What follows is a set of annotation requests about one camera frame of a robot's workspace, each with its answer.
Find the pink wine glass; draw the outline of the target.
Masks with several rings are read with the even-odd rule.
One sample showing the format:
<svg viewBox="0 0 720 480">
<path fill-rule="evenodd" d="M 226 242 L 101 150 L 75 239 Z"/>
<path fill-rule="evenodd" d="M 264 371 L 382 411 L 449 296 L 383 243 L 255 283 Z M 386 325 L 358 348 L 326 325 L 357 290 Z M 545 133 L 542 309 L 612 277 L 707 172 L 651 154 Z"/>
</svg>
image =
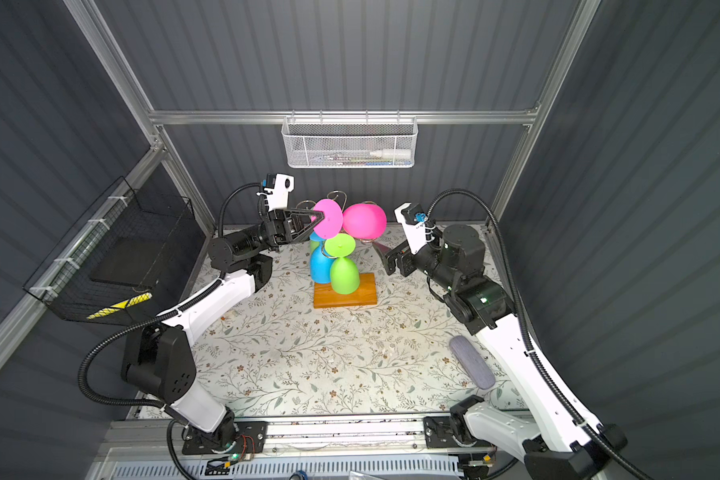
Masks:
<svg viewBox="0 0 720 480">
<path fill-rule="evenodd" d="M 376 204 L 359 203 L 343 210 L 336 201 L 322 199 L 313 211 L 323 214 L 323 219 L 314 228 L 321 240 L 331 239 L 339 233 L 360 240 L 375 240 L 385 232 L 387 225 L 385 212 Z"/>
</svg>

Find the green wine glass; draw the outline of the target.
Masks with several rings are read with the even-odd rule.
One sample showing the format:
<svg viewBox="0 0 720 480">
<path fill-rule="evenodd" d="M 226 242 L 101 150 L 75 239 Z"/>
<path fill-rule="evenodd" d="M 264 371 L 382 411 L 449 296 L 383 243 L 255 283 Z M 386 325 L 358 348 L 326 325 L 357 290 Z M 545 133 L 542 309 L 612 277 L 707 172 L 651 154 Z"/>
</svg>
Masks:
<svg viewBox="0 0 720 480">
<path fill-rule="evenodd" d="M 326 253 L 335 258 L 331 268 L 331 286 L 335 293 L 349 295 L 360 285 L 357 265 L 350 258 L 356 249 L 355 239 L 346 233 L 338 233 L 325 241 Z"/>
</svg>

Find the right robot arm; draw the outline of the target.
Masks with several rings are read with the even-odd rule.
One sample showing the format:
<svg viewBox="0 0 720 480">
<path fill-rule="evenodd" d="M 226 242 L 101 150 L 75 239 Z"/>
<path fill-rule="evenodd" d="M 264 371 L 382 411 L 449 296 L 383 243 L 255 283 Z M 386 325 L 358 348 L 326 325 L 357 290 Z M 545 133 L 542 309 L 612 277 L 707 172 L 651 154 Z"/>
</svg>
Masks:
<svg viewBox="0 0 720 480">
<path fill-rule="evenodd" d="M 486 441 L 524 464 L 533 479 L 604 479 L 627 440 L 601 422 L 561 379 L 531 337 L 520 298 L 484 272 L 485 245 L 477 231 L 451 225 L 425 235 L 425 225 L 405 224 L 405 241 L 376 243 L 387 273 L 420 271 L 442 287 L 442 303 L 485 347 L 530 411 L 522 419 L 472 396 L 452 407 L 455 440 Z"/>
</svg>

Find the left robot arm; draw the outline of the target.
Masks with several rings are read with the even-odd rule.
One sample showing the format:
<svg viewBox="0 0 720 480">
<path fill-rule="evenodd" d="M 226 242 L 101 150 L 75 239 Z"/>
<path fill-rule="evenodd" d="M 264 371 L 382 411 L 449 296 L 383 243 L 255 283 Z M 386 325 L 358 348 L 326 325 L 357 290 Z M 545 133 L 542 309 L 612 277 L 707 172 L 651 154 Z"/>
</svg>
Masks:
<svg viewBox="0 0 720 480">
<path fill-rule="evenodd" d="M 227 452 L 240 434 L 232 411 L 197 379 L 192 346 L 214 322 L 270 280 L 267 251 L 307 241 L 326 215 L 316 210 L 276 209 L 261 223 L 211 240 L 208 255 L 219 276 L 161 318 L 126 335 L 121 376 L 158 400 L 158 408 L 185 422 L 210 450 Z"/>
</svg>

